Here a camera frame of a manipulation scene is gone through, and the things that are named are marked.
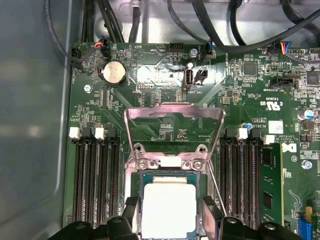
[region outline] chip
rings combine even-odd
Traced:
[[[245,62],[243,64],[243,73],[244,75],[257,75],[257,64],[254,62]]]
[[[320,78],[319,73],[315,71],[310,71],[306,73],[306,84],[308,86],[319,86]]]
[[[303,130],[313,130],[315,129],[316,123],[314,121],[303,121],[302,128]]]
[[[230,97],[229,96],[223,96],[222,97],[222,104],[223,105],[229,105],[230,104]]]
[[[272,164],[272,149],[270,148],[262,148],[262,161],[266,165]]]
[[[263,205],[272,210],[272,195],[267,193],[267,192],[264,192],[263,193]]]

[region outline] capacitor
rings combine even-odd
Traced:
[[[251,129],[254,128],[254,126],[251,123],[244,122],[241,124],[241,128],[246,128],[249,132]]]
[[[127,80],[127,70],[119,61],[110,61],[99,68],[98,75],[111,87],[119,87]]]
[[[297,118],[301,121],[304,121],[304,120],[310,120],[314,117],[314,112],[311,111],[311,110],[302,110],[300,112],[298,112],[297,114]]]

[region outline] screw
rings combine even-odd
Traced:
[[[140,169],[146,169],[148,167],[148,162],[145,159],[142,159],[138,162],[138,166]]]
[[[87,85],[85,85],[85,86],[83,87],[83,90],[84,90],[84,92],[85,92],[86,94],[89,94],[89,93],[92,92],[92,86],[90,86],[89,84],[87,84]]]
[[[311,169],[312,168],[312,162],[308,160],[303,160],[301,167],[305,170]]]
[[[198,50],[195,48],[192,48],[189,52],[190,57],[196,58],[198,56]]]
[[[234,218],[232,218],[232,217],[229,217],[228,219],[227,219],[227,221],[229,222],[229,223],[231,223],[231,224],[235,224],[237,221],[234,219]]]
[[[270,224],[270,223],[267,223],[266,225],[264,225],[267,229],[269,229],[269,230],[276,230],[276,227],[275,226],[273,226],[272,224]]]
[[[196,170],[200,170],[202,168],[202,162],[201,161],[194,161],[192,164],[192,167]]]

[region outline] mounting hole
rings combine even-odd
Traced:
[[[80,225],[76,226],[75,229],[80,230],[80,229],[85,229],[85,228],[86,228],[86,225],[80,224]]]
[[[122,223],[122,219],[121,218],[117,218],[117,219],[114,219],[113,222],[115,224],[119,224],[119,223]]]

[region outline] white label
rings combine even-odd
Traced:
[[[282,121],[268,121],[269,134],[284,134],[284,123]]]
[[[280,106],[283,105],[283,102],[278,102],[277,101],[261,101],[260,102],[260,106],[266,106],[268,108],[269,111],[280,111]]]
[[[282,152],[285,153],[289,151],[290,153],[296,153],[297,152],[297,144],[296,143],[290,143],[289,145],[286,143],[282,143]]]

